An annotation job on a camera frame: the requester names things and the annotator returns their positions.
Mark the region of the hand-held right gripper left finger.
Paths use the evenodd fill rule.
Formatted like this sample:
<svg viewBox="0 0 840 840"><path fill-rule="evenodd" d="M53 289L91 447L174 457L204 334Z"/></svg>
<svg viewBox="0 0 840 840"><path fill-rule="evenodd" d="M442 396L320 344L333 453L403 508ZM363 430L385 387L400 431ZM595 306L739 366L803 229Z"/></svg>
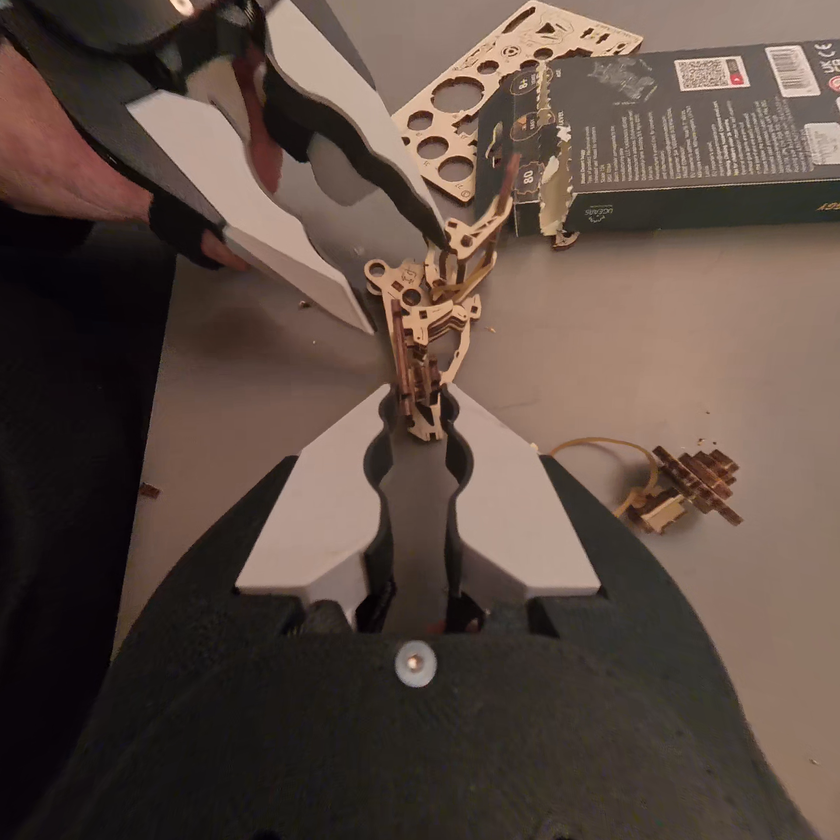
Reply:
<svg viewBox="0 0 840 840"><path fill-rule="evenodd" d="M353 629L382 629L396 592L382 491L394 417L393 387L381 385L300 452L236 580L240 594L335 602Z"/></svg>

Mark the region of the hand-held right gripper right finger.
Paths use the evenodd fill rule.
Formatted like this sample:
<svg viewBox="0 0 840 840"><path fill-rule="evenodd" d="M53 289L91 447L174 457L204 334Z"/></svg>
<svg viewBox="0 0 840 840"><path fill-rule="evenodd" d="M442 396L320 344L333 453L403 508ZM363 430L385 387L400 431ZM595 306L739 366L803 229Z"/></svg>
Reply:
<svg viewBox="0 0 840 840"><path fill-rule="evenodd" d="M448 502L445 628L494 606L601 589L539 451L456 385L445 387Z"/></svg>

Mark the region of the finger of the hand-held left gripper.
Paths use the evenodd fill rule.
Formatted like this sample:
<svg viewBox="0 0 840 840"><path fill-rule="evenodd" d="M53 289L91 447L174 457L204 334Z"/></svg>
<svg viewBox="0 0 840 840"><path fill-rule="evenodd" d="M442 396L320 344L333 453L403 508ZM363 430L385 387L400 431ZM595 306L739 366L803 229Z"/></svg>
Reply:
<svg viewBox="0 0 840 840"><path fill-rule="evenodd" d="M226 245L268 277L283 279L364 333L375 326L344 275L305 228L258 183L242 139L214 105L157 91L128 111L224 220Z"/></svg>
<svg viewBox="0 0 840 840"><path fill-rule="evenodd" d="M370 72L326 2L265 2L265 125L321 190L350 206L380 188L425 239L445 222Z"/></svg>

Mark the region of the wooden buggy model assembly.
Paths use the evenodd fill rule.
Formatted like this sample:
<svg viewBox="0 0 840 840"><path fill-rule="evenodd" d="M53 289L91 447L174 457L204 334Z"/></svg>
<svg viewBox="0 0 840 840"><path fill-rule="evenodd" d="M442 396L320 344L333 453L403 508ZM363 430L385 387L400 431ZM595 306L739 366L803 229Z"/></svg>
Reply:
<svg viewBox="0 0 840 840"><path fill-rule="evenodd" d="M429 244L423 262L407 259L391 267L373 259L364 266L367 289L381 299L391 337L400 413L408 431L424 442L445 435L443 388L454 381L480 318L477 288L497 263L519 162L520 154L513 154L498 195L478 222L450 218L445 247Z"/></svg>

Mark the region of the person's left hand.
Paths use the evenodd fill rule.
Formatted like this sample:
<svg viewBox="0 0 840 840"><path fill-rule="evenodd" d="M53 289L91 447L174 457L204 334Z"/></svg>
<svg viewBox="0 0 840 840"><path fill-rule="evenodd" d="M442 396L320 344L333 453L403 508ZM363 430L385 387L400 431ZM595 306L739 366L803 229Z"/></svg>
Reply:
<svg viewBox="0 0 840 840"><path fill-rule="evenodd" d="M2 37L1 51L2 203L30 215L85 222L135 222L150 229L177 253L206 268L246 270L237 256L200 217L182 218L176 202L155 196L116 171L79 134L37 69Z"/></svg>

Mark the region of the stepped wooden gear stack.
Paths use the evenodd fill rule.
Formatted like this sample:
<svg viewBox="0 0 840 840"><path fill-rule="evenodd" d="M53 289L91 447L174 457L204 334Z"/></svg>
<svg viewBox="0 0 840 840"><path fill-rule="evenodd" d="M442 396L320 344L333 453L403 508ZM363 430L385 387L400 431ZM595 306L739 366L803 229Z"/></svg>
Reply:
<svg viewBox="0 0 840 840"><path fill-rule="evenodd" d="M663 534L694 508L707 515L716 512L733 526L742 517L732 509L732 485L739 465L720 450L673 456L663 447L651 453L652 471L647 484L632 490L619 508L625 517L646 533Z"/></svg>

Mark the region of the laser-cut plywood part sheet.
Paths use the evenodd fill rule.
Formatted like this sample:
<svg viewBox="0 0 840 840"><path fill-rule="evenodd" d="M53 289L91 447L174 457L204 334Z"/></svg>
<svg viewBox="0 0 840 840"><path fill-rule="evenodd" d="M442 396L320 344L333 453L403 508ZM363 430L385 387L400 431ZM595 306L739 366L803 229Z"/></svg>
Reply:
<svg viewBox="0 0 840 840"><path fill-rule="evenodd" d="M641 35L527 2L393 114L425 182L456 204L476 195L479 113L502 80L551 58L629 56Z"/></svg>

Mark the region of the person's dark clothing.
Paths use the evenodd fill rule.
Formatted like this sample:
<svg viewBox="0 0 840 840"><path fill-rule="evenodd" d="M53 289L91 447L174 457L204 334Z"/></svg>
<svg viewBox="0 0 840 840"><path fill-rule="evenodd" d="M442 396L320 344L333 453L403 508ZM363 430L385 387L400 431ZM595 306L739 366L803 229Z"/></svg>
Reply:
<svg viewBox="0 0 840 840"><path fill-rule="evenodd" d="M2 206L2 820L109 665L175 257L138 225Z"/></svg>

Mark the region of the black cardboard box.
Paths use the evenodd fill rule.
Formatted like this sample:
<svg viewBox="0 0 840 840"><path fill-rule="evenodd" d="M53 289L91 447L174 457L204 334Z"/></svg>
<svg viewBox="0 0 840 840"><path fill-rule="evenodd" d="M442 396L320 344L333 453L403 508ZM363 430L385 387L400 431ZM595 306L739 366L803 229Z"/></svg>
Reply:
<svg viewBox="0 0 840 840"><path fill-rule="evenodd" d="M479 115L476 214L519 155L519 236L836 223L839 41L564 57Z"/></svg>

